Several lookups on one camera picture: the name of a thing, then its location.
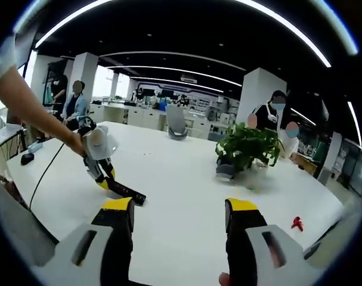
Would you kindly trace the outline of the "person's left hand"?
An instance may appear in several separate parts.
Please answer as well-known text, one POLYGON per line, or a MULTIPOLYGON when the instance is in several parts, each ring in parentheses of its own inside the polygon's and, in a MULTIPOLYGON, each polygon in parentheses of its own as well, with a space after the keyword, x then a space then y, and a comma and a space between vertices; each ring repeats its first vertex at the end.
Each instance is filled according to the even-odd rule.
POLYGON ((66 145, 82 158, 86 157, 86 152, 79 134, 72 132, 66 145))

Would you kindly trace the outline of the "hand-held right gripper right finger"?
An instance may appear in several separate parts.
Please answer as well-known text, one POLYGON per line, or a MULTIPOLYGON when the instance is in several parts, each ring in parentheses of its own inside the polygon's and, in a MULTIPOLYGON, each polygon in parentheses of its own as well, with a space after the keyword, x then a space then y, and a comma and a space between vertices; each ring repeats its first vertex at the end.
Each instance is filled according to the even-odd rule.
POLYGON ((313 285, 315 268, 284 230, 266 223, 250 201, 225 200, 231 285, 313 285))

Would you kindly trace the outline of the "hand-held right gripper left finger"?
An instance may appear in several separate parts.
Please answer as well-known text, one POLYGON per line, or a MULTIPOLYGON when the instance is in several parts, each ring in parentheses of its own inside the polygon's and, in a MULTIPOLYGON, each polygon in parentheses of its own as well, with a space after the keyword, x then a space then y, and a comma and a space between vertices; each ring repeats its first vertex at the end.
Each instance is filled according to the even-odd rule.
POLYGON ((135 203, 108 200, 91 223, 72 231, 33 273, 42 285, 129 285, 135 203))

